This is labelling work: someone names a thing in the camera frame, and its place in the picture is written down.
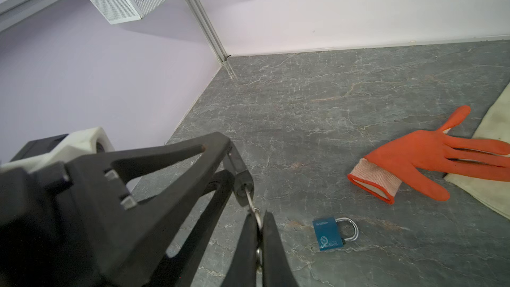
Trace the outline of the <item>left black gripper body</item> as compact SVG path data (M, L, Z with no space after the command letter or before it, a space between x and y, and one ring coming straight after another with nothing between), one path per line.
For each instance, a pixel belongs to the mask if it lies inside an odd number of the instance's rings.
M125 159L1 174L1 254L16 286L130 286Z

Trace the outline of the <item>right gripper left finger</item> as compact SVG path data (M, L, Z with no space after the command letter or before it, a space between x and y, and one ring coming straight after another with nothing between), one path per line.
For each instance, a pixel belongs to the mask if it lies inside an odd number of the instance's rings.
M258 257L258 226L253 214L248 214L222 287L255 287Z

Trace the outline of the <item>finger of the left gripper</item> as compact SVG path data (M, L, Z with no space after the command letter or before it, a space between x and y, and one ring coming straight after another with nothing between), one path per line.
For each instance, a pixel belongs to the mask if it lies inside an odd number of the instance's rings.
M205 194L214 191L180 251L173 257L164 256L151 276L148 286L190 286L206 251L212 233L231 196L235 177L227 171L216 172Z
M83 155L68 164L70 188L101 275L150 275L228 151L220 132L167 146ZM198 156L176 180L131 208L124 180Z

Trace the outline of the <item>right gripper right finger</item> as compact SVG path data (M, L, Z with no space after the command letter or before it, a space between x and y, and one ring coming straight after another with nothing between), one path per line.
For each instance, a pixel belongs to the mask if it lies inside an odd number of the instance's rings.
M298 287L290 269L275 218L266 212L262 227L262 285Z

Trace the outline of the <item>small silver key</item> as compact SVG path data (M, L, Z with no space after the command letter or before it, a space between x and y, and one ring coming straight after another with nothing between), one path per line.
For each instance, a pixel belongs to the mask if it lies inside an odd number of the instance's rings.
M248 206L250 207L250 210L251 210L252 214L255 217L255 220L256 220L256 223L257 223L257 227L258 227L258 231L261 233L262 232L262 218L261 218L261 215L260 215L260 210L259 210L259 208L254 206L254 203L253 203L250 191L248 190L247 187L244 187L244 192L245 192L246 197L248 199Z

